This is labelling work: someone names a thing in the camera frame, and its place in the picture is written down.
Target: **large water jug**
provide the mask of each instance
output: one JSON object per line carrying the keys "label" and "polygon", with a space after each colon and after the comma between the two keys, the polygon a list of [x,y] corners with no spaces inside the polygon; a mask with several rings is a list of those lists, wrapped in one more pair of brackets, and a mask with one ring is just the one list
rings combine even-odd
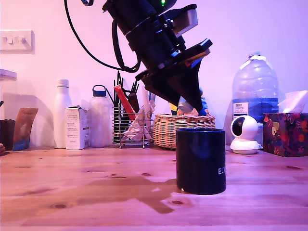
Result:
{"label": "large water jug", "polygon": [[277,75],[259,51],[248,58],[233,81],[233,119],[248,115],[263,123],[264,113],[278,112]]}
{"label": "large water jug", "polygon": [[112,144],[111,105],[106,97],[106,87],[95,85],[92,89],[93,98],[90,100],[90,145],[91,147],[107,147]]}

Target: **colorful tissue box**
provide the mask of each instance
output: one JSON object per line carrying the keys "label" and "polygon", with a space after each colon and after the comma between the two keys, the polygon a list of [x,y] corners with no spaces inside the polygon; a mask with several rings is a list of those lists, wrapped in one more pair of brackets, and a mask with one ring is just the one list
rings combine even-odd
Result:
{"label": "colorful tissue box", "polygon": [[308,114],[266,113],[263,151],[284,157],[308,156]]}

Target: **countertop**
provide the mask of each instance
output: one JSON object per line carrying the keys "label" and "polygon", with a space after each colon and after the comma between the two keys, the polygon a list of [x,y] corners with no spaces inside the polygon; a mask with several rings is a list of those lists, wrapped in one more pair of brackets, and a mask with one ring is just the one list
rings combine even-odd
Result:
{"label": "countertop", "polygon": [[9,152],[1,230],[308,230],[308,157],[226,150],[216,195],[181,192],[175,151],[158,147]]}

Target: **white insulated bottle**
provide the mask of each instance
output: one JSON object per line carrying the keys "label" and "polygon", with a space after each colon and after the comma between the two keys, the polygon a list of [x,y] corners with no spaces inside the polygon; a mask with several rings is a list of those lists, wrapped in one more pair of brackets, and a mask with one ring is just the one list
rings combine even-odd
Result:
{"label": "white insulated bottle", "polygon": [[68,92],[68,80],[57,79],[57,95],[53,110],[54,147],[66,148],[65,144],[65,109],[71,107],[72,100]]}

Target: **black cable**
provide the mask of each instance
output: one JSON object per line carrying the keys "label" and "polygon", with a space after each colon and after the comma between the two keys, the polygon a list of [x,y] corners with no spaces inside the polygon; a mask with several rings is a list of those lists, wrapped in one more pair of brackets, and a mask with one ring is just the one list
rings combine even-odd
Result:
{"label": "black cable", "polygon": [[80,45],[82,46],[82,48],[88,53],[89,56],[91,56],[95,61],[99,62],[100,64],[104,65],[104,66],[107,66],[109,68],[112,68],[112,69],[115,69],[115,70],[119,70],[119,71],[127,71],[127,72],[130,72],[130,73],[134,73],[134,72],[137,72],[139,67],[140,67],[140,64],[141,64],[141,60],[140,58],[137,56],[138,58],[138,62],[137,64],[132,67],[132,68],[129,68],[127,67],[128,69],[123,69],[123,68],[119,68],[119,67],[116,67],[116,66],[111,66],[111,65],[108,65],[102,61],[100,61],[99,59],[97,59],[93,54],[91,54],[91,52],[85,47],[85,45],[82,43],[81,39],[79,38],[77,32],[75,31],[74,29],[74,26],[73,26],[73,23],[72,23],[72,20],[71,20],[71,17],[69,15],[69,12],[68,12],[68,6],[67,6],[67,0],[64,0],[64,6],[65,6],[65,12],[66,12],[66,16],[67,16],[67,19],[68,19],[68,22],[72,28],[72,31],[74,32],[78,42],[80,43]]}
{"label": "black cable", "polygon": [[112,42],[113,42],[114,50],[115,50],[115,54],[116,54],[115,57],[116,57],[116,60],[117,60],[117,63],[119,64],[119,66],[123,70],[125,70],[126,72],[134,73],[134,72],[138,71],[140,64],[141,64],[141,59],[140,59],[139,55],[137,55],[138,62],[133,68],[125,66],[125,64],[124,64],[122,54],[121,54],[121,50],[120,50],[120,46],[119,46],[119,39],[118,39],[118,36],[117,36],[117,20],[116,19],[114,19],[113,22],[112,22]]}

